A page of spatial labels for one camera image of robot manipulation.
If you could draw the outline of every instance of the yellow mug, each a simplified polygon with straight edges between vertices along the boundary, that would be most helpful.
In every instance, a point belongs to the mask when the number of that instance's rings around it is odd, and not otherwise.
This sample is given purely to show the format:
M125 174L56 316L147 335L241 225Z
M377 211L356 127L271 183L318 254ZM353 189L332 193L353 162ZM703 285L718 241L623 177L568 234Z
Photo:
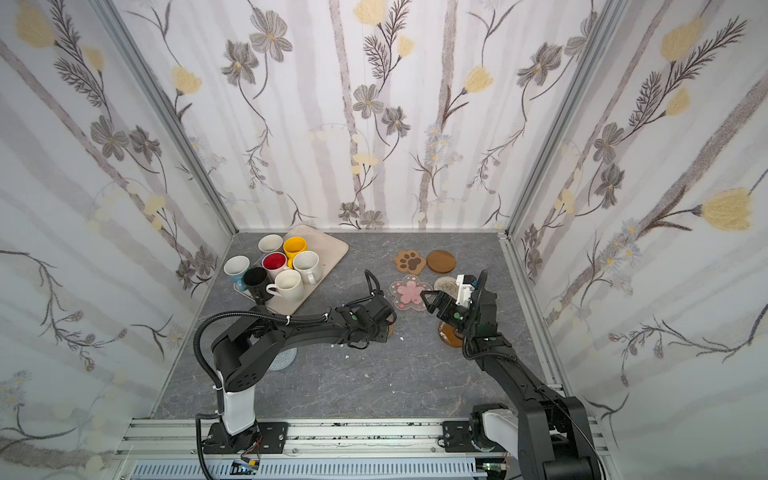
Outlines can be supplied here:
M288 268L293 268L293 258L307 250L306 240L302 237L291 237L283 243L283 250L285 250L286 257L288 257Z

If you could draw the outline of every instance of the paw print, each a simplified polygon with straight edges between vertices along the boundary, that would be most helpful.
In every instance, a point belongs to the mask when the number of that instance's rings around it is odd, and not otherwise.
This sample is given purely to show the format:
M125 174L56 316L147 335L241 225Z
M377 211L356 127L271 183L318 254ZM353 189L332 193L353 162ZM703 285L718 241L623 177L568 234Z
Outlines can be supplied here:
M397 270L403 273L413 273L418 275L427 264L426 258L419 255L416 250L401 250L395 257Z

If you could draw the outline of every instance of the wallpaper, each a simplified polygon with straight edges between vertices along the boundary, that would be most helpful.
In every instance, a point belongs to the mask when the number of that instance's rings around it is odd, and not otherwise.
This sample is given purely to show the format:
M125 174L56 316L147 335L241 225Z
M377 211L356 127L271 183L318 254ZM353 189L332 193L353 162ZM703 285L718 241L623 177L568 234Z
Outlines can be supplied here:
M0 478L102 478L230 239L100 25L0 5Z
M116 0L241 228L505 227L603 2Z
M513 233L622 478L764 478L768 5L629 3Z

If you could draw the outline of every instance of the beige tray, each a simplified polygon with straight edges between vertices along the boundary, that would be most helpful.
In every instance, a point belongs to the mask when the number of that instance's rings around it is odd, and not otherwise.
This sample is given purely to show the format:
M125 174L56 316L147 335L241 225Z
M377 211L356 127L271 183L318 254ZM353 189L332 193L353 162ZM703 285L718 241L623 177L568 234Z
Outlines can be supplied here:
M299 225L298 227L294 227L290 232L286 233L286 235L283 237L283 241L288 240L291 237L302 237L304 240L306 240L307 249L317 253L317 256L320 257L320 262L323 264L323 277L314 285L308 285L305 283L304 296L301 297L300 300L291 302L282 298L281 296L274 296L271 300L267 300L266 307L271 311L281 315L291 315L296 312L301 304L304 303L304 300L306 300L307 297L309 297L312 292L315 291L315 288L317 288L317 286L320 285L323 280L325 280L330 271L333 270L333 268L349 251L349 245L346 242L343 242L338 238L331 237L327 233L319 232L307 225ZM232 284L232 287L239 294L247 296L253 300L253 297L247 290L245 292L240 292L240 290L237 289L237 285L234 283Z

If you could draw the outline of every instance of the blue mug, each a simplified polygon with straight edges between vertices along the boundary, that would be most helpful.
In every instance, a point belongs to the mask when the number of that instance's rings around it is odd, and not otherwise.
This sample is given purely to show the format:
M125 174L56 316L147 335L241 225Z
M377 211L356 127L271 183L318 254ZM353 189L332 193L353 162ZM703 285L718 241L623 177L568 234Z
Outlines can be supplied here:
M250 260L248 257L238 255L232 257L224 264L224 273L230 276L232 281L237 285L237 289L241 292L246 290L245 283L243 282L243 275L250 267Z

